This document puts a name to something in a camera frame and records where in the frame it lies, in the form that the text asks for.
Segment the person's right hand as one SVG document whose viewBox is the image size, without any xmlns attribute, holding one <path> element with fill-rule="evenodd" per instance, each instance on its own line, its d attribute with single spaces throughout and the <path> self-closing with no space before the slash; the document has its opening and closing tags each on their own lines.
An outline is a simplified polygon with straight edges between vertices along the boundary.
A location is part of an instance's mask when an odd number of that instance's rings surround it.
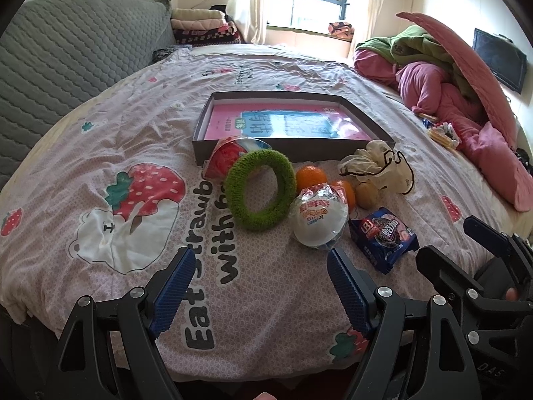
<svg viewBox="0 0 533 400">
<path fill-rule="evenodd" d="M 516 302 L 519 299 L 519 294 L 515 288 L 510 288 L 506 291 L 505 299 L 507 301 Z"/>
</svg>

